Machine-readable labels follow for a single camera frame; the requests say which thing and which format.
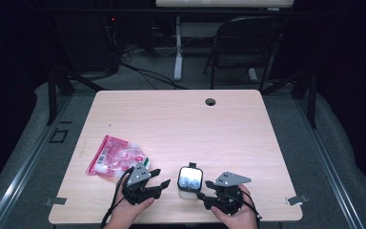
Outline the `person's left hand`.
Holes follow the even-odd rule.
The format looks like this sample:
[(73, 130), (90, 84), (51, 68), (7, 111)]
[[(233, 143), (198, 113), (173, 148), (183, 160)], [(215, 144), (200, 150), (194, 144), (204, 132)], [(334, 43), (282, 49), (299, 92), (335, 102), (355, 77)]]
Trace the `person's left hand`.
[(129, 229), (136, 218), (153, 205), (154, 199), (148, 198), (137, 205), (132, 205), (119, 192), (116, 196), (116, 203), (117, 206), (112, 210), (111, 219), (104, 229)]

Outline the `aluminium floor rail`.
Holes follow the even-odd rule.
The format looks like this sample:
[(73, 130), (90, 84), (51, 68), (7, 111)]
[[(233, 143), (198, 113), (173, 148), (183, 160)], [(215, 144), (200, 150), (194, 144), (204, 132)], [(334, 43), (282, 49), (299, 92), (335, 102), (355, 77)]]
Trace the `aluminium floor rail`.
[(296, 99), (295, 105), (300, 113), (303, 123), (306, 126), (310, 136), (312, 137), (317, 148), (317, 156), (323, 168), (326, 178), (335, 195), (338, 206), (340, 207), (344, 218), (346, 219), (350, 229), (365, 229), (352, 200), (345, 189), (341, 178), (338, 175), (335, 165), (333, 164), (327, 148), (325, 147), (317, 129), (314, 129), (307, 117), (307, 109), (301, 100)]
[(59, 99), (57, 116), (51, 125), (48, 125), (49, 102), (46, 98), (37, 99), (30, 120), (0, 173), (0, 229), (26, 187), (39, 158), (43, 154), (43, 148), (54, 132), (57, 119), (65, 112), (70, 102), (69, 96)]

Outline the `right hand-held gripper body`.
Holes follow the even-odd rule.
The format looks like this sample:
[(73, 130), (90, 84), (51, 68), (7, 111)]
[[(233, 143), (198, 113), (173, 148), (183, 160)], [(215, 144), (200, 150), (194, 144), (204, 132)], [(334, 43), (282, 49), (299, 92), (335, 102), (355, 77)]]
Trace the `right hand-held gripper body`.
[(223, 172), (215, 181), (216, 202), (204, 203), (207, 210), (213, 206), (227, 215), (235, 214), (243, 204), (243, 197), (238, 185), (251, 182), (249, 177), (237, 175), (228, 171)]

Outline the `black metal stand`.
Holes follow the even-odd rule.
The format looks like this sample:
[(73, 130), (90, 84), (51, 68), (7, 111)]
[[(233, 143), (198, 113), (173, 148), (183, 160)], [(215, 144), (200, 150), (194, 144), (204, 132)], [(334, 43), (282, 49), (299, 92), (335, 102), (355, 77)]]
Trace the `black metal stand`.
[(293, 81), (295, 82), (295, 86), (291, 92), (291, 96), (293, 99), (302, 99), (305, 94), (308, 94), (306, 116), (310, 125), (315, 129), (315, 101), (317, 78), (312, 70), (302, 70), (288, 78), (281, 79), (273, 86), (269, 86), (266, 89), (263, 89), (261, 93), (270, 94)]
[(73, 71), (63, 65), (54, 64), (51, 68), (51, 72), (48, 78), (48, 92), (49, 92), (49, 108), (50, 115), (48, 125), (57, 117), (57, 92), (59, 89), (63, 95), (71, 96), (74, 94), (75, 89), (71, 84), (71, 80), (76, 80), (88, 88), (93, 89), (96, 92), (103, 91), (104, 88), (91, 82), (88, 78), (83, 77), (81, 74)]

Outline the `person's right hand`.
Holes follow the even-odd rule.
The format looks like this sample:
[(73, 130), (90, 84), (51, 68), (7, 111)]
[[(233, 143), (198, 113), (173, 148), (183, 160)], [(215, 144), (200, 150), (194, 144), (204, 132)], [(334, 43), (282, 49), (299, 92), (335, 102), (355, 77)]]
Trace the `person's right hand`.
[(255, 212), (252, 210), (254, 203), (250, 199), (251, 193), (243, 184), (239, 184), (238, 187), (245, 201), (245, 204), (242, 205), (238, 212), (229, 216), (214, 206), (211, 208), (211, 211), (229, 229), (258, 229)]

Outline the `pink printed plastic bag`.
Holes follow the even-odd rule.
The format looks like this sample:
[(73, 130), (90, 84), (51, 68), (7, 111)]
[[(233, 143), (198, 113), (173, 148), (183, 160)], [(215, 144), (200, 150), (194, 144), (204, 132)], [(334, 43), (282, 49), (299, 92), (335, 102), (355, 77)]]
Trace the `pink printed plastic bag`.
[(86, 173), (89, 176), (121, 177), (138, 163), (146, 169), (150, 167), (150, 159), (137, 144), (106, 135)]

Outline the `black folding chair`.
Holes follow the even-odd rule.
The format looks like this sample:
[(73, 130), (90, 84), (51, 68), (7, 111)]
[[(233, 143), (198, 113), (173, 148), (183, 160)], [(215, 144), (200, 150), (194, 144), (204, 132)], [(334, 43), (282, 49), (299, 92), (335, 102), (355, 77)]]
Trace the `black folding chair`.
[(274, 55), (285, 31), (284, 19), (273, 16), (239, 16), (224, 22), (217, 30), (203, 73), (211, 68), (210, 88), (215, 70), (262, 68), (262, 90), (270, 74)]

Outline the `dark computer tower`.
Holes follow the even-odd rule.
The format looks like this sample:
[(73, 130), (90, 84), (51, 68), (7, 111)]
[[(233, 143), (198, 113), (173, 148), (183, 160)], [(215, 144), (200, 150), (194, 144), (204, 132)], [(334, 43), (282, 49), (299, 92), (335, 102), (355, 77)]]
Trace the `dark computer tower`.
[(58, 14), (54, 16), (61, 40), (73, 66), (80, 72), (116, 73), (119, 56), (98, 15)]

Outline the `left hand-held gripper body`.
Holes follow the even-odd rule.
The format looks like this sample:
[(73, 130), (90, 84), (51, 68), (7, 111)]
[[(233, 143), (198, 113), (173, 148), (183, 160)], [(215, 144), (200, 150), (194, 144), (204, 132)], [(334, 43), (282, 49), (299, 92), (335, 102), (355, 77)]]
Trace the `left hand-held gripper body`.
[(124, 199), (130, 204), (136, 205), (148, 198), (155, 198), (155, 190), (146, 187), (150, 179), (150, 171), (146, 166), (141, 162), (137, 163), (123, 186)]

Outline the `white desk with white legs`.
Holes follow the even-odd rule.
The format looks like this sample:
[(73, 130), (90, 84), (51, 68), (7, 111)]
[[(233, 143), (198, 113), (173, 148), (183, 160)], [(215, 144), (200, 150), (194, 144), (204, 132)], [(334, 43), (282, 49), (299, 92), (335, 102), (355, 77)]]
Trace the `white desk with white legs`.
[[(295, 0), (155, 0), (162, 10), (272, 10), (290, 9)], [(176, 59), (173, 79), (182, 79), (183, 38), (212, 37), (219, 26), (217, 22), (189, 22), (181, 16), (175, 19)]]

